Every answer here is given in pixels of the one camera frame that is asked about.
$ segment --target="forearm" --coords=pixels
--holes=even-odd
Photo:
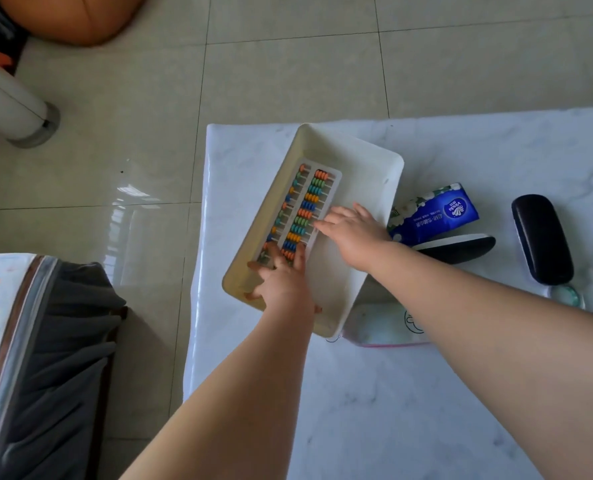
[[[266,310],[123,480],[285,477],[312,323],[312,310]]]
[[[372,261],[370,273],[410,311],[542,473],[591,477],[593,314],[394,242],[374,250]]]

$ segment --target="tile floor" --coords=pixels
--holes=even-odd
[[[181,403],[206,125],[593,105],[593,0],[148,0],[103,47],[31,40],[18,77],[62,126],[0,139],[0,252],[102,262],[128,300],[114,479]]]

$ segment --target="abacus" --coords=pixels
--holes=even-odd
[[[324,216],[340,183],[341,172],[313,161],[302,159],[295,166],[294,179],[286,189],[286,196],[277,205],[276,218],[269,226],[265,242],[256,252],[257,261],[270,264],[268,243],[276,242],[290,264],[294,261],[297,244],[305,244],[305,256],[314,245],[318,234],[312,220]]]

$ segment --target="marble-patterned tablecloth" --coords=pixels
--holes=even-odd
[[[522,194],[546,195],[572,251],[573,284],[593,311],[593,108],[326,124],[403,156],[397,202],[461,182],[481,219],[459,233],[497,238],[488,255],[463,268],[535,293],[542,286],[527,272],[510,204]],[[185,397],[259,319],[222,290],[221,279],[297,126],[208,127]],[[365,349],[313,336],[289,478],[540,475],[435,347]]]

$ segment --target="person's left arm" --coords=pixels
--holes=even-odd
[[[266,310],[250,335],[208,376],[121,480],[282,479],[297,424],[303,365],[314,322],[305,252],[288,266],[249,266],[264,283],[249,298]]]

